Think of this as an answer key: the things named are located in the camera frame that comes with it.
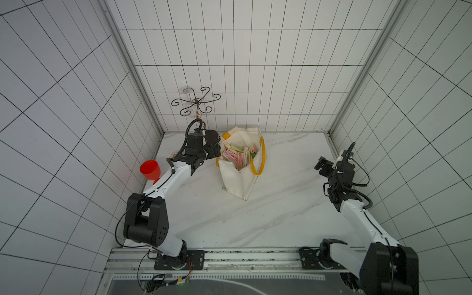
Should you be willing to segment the white canvas tote bag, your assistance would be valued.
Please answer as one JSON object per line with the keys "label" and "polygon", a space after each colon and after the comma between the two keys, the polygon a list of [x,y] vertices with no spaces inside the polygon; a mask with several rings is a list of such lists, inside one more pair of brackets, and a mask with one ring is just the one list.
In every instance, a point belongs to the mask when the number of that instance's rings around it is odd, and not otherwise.
{"label": "white canvas tote bag", "polygon": [[221,172],[223,189],[248,200],[266,162],[266,146],[260,128],[235,127],[222,135],[220,146],[221,155],[216,165]]}

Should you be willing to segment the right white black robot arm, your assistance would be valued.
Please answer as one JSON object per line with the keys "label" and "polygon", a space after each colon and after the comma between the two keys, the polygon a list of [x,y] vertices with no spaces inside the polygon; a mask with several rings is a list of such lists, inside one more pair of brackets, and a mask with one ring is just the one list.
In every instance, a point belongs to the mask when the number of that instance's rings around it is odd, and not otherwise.
{"label": "right white black robot arm", "polygon": [[336,210],[352,225],[367,252],[351,249],[347,242],[326,238],[317,251],[318,263],[325,269],[340,265],[360,281],[368,295],[419,294],[419,257],[404,247],[370,214],[371,201],[353,189],[355,166],[350,153],[335,163],[319,158],[315,169],[327,178],[327,196]]}

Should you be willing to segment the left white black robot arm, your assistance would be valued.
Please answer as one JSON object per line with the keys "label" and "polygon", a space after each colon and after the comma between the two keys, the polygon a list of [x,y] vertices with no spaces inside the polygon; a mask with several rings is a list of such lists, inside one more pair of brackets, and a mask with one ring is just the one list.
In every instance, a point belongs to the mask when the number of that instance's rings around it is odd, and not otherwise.
{"label": "left white black robot arm", "polygon": [[164,262],[177,269],[188,261],[187,245],[170,233],[166,198],[172,196],[207,159],[221,155],[221,137],[214,130],[186,133],[178,153],[168,158],[170,169],[142,194],[132,194],[124,214],[127,240],[153,247]]}

